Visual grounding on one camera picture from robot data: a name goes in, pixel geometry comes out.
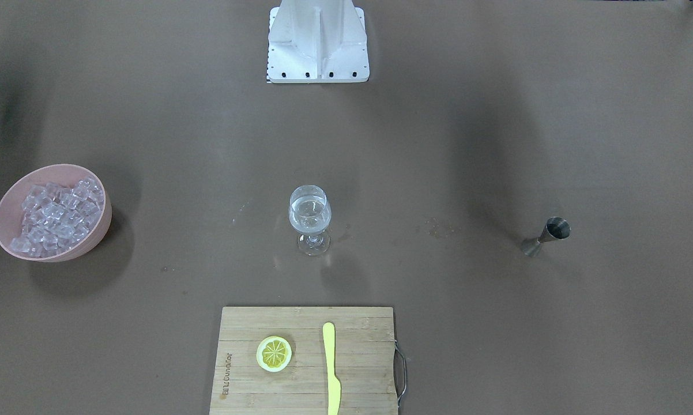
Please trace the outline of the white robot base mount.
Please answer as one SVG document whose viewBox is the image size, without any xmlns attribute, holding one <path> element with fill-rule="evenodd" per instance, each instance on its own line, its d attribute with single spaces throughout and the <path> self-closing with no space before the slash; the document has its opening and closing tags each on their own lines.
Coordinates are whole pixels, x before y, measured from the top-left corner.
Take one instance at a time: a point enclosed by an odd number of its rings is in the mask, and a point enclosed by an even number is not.
<svg viewBox="0 0 693 415">
<path fill-rule="evenodd" d="M 365 13 L 352 1 L 282 1 L 270 9 L 268 24 L 267 82 L 370 79 Z"/>
</svg>

